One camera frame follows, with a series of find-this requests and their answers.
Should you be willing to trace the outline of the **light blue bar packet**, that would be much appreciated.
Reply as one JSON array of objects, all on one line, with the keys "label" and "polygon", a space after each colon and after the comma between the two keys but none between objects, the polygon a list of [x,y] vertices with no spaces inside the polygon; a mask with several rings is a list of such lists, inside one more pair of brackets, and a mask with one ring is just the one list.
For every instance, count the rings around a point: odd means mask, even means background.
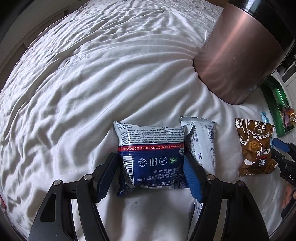
[{"label": "light blue bar packet", "polygon": [[270,123],[266,113],[264,112],[261,113],[261,119],[264,123]]}]

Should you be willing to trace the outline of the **brown snack bag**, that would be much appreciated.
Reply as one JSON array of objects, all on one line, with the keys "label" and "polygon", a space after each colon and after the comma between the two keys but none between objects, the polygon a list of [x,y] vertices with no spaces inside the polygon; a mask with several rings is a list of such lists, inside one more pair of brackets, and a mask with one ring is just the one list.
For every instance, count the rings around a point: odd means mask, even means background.
[{"label": "brown snack bag", "polygon": [[235,119],[243,161],[239,177],[272,173],[277,162],[271,158],[271,137],[274,126],[258,120]]}]

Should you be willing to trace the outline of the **colourful candy bag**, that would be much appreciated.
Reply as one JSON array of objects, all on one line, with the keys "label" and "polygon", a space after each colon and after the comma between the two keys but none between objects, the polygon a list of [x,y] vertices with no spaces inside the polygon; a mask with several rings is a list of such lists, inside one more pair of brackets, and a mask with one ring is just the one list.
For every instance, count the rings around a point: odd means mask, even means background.
[{"label": "colourful candy bag", "polygon": [[293,108],[288,105],[282,106],[280,116],[286,133],[295,127],[295,110]]}]

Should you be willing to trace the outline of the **copper black electric kettle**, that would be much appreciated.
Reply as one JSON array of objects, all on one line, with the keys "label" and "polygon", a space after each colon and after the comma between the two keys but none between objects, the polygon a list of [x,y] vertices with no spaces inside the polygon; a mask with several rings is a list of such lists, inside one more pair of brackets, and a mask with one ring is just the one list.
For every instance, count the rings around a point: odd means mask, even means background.
[{"label": "copper black electric kettle", "polygon": [[295,44],[295,1],[228,1],[194,59],[208,89],[241,104]]}]

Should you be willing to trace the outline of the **green tray box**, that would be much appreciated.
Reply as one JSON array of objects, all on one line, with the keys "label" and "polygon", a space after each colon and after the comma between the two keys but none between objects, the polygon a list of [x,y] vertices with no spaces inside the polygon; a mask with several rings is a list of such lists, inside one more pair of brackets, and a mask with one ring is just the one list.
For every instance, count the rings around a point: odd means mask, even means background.
[{"label": "green tray box", "polygon": [[264,84],[264,96],[273,118],[276,134],[278,137],[282,137],[294,129],[294,126],[285,124],[284,121],[284,109],[291,108],[291,106],[283,87],[274,77],[270,76]]}]

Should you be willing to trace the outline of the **white wafer bar packet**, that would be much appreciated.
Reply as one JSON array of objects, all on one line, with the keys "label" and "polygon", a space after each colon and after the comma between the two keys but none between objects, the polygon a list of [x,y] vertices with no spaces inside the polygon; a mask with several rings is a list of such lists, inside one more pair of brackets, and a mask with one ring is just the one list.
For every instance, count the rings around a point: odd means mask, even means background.
[{"label": "white wafer bar packet", "polygon": [[[181,116],[180,123],[187,129],[185,142],[195,162],[203,167],[207,174],[214,175],[216,169],[215,122],[204,118]],[[200,202],[202,200],[201,181],[195,176],[187,158],[184,158],[183,172],[192,197],[195,199],[194,212],[188,233],[188,238],[190,238],[203,207]]]}]

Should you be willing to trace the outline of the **blue white snack packet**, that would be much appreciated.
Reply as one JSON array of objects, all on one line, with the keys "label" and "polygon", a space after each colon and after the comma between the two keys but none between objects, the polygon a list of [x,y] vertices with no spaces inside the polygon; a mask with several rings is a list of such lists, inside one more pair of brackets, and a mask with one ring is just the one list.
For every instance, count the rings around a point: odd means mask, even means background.
[{"label": "blue white snack packet", "polygon": [[183,172],[185,127],[139,126],[114,121],[121,157],[119,190],[122,197],[141,188],[187,188]]}]

